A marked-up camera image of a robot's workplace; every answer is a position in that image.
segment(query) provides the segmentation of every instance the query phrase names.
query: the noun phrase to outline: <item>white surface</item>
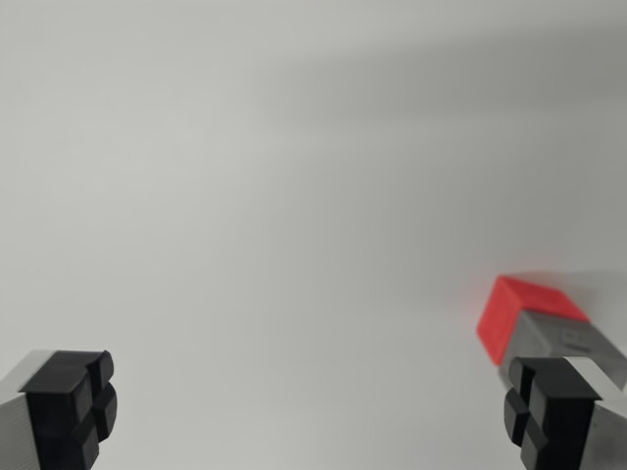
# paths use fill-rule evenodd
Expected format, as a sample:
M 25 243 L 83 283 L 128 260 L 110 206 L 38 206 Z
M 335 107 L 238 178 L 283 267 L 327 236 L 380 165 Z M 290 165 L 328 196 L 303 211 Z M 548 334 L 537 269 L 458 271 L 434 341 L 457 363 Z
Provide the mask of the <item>white surface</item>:
M 627 4 L 0 0 L 0 369 L 99 470 L 518 469 L 498 273 L 627 343 Z

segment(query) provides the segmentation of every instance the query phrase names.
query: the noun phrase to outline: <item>gray metal block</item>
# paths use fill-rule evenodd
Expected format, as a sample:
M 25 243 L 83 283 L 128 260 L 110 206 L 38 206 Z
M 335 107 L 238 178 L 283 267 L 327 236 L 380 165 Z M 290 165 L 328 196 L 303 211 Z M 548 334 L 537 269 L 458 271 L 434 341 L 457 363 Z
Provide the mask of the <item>gray metal block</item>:
M 623 389 L 627 383 L 627 357 L 591 323 L 534 311 L 518 314 L 500 373 L 506 386 L 509 364 L 515 357 L 589 357 Z
M 579 470 L 627 468 L 627 399 L 597 401 Z

